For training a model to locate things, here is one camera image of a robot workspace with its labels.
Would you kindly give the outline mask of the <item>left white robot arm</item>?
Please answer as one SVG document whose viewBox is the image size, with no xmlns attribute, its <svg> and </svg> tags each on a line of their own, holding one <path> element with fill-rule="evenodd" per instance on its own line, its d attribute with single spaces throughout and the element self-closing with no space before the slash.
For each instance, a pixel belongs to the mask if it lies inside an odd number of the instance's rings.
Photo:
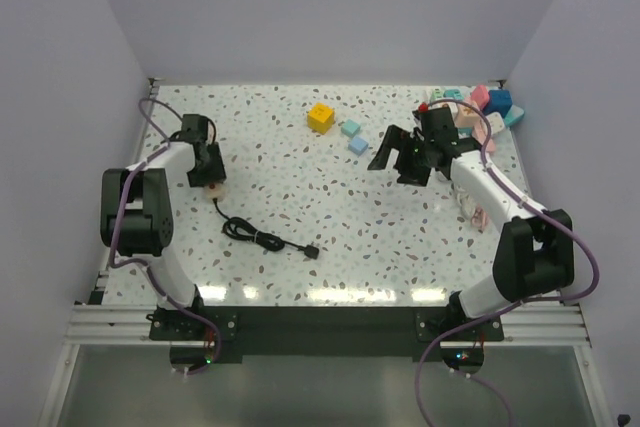
<svg viewBox="0 0 640 427">
<path fill-rule="evenodd" d="M 164 139 L 146 160 L 102 175 L 100 236 L 112 269 L 139 268 L 156 294 L 157 306 L 176 310 L 173 329 L 185 339 L 200 337 L 207 315 L 201 297 L 172 246 L 174 230 L 170 186 L 205 189 L 226 180 L 214 122 L 186 114 L 181 128 Z"/>
</svg>

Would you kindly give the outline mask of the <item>beige red power strip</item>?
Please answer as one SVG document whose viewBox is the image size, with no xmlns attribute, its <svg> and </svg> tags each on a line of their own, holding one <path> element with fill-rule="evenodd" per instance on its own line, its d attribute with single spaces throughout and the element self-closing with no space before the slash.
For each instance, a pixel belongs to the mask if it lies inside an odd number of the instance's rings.
<svg viewBox="0 0 640 427">
<path fill-rule="evenodd" d="M 212 183 L 204 188 L 204 195 L 211 201 L 217 201 L 224 197 L 226 193 L 223 183 Z"/>
</svg>

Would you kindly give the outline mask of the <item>light blue cube plug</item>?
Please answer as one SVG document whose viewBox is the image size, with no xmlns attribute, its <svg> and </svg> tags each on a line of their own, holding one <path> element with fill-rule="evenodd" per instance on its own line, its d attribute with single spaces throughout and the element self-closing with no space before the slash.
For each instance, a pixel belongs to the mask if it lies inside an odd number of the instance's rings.
<svg viewBox="0 0 640 427">
<path fill-rule="evenodd" d="M 348 149 L 357 156 L 367 151 L 369 143 L 360 136 L 354 136 L 348 143 Z"/>
</svg>

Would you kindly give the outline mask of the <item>teal cube plug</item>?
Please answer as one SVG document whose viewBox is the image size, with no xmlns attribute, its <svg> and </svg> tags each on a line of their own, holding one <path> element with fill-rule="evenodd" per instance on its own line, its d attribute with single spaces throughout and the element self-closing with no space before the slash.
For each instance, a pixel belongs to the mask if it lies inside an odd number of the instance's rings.
<svg viewBox="0 0 640 427">
<path fill-rule="evenodd" d="M 361 126 L 359 123 L 349 119 L 341 125 L 341 133 L 349 138 L 353 138 L 360 132 Z"/>
</svg>

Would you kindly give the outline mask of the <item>peach starfish cube adapter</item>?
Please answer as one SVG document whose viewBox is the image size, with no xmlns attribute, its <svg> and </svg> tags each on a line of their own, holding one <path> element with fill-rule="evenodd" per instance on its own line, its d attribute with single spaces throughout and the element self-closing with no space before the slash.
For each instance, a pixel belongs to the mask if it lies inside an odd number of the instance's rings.
<svg viewBox="0 0 640 427">
<path fill-rule="evenodd" d="M 471 99 L 458 103 L 457 114 L 454 118 L 456 128 L 459 130 L 472 130 L 480 121 L 479 111 L 477 103 Z"/>
</svg>

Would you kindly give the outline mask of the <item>yellow cube plug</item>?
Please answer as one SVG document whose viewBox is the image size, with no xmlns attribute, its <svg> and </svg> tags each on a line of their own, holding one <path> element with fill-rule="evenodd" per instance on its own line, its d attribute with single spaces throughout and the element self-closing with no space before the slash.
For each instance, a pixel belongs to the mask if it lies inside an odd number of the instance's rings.
<svg viewBox="0 0 640 427">
<path fill-rule="evenodd" d="M 335 123 L 335 111 L 322 103 L 316 103 L 307 114 L 307 126 L 321 135 L 326 134 Z"/>
</svg>

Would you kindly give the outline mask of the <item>white green cube adapter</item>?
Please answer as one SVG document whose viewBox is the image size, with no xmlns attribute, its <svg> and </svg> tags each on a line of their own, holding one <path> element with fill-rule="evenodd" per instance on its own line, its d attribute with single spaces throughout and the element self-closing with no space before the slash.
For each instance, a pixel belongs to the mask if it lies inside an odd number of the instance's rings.
<svg viewBox="0 0 640 427">
<path fill-rule="evenodd" d="M 426 93 L 425 99 L 428 103 L 431 103 L 431 102 L 440 100 L 443 97 L 444 97 L 444 90 L 439 87 L 435 87 Z"/>
</svg>

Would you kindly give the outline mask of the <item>white cartoon cube adapter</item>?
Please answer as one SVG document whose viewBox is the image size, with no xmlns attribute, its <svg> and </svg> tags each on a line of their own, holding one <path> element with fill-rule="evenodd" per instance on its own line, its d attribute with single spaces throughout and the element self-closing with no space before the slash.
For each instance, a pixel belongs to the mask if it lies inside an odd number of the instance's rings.
<svg viewBox="0 0 640 427">
<path fill-rule="evenodd" d="M 455 102 L 442 102 L 435 105 L 435 108 L 447 108 L 450 111 L 452 118 L 455 118 L 458 113 L 458 106 Z"/>
</svg>

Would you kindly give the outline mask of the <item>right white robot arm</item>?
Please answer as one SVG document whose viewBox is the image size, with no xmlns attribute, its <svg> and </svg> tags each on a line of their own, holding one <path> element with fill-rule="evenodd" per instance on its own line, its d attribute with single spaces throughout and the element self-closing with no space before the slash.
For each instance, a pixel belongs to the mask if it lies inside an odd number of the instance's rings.
<svg viewBox="0 0 640 427">
<path fill-rule="evenodd" d="M 445 326 L 452 337 L 469 339 L 480 329 L 480 317 L 573 283 L 569 215 L 525 201 L 523 193 L 493 168 L 475 139 L 459 139 L 451 132 L 427 139 L 417 130 L 391 125 L 368 169 L 384 169 L 393 150 L 398 152 L 398 183 L 424 186 L 432 170 L 441 172 L 468 192 L 500 231 L 492 273 L 450 296 Z"/>
</svg>

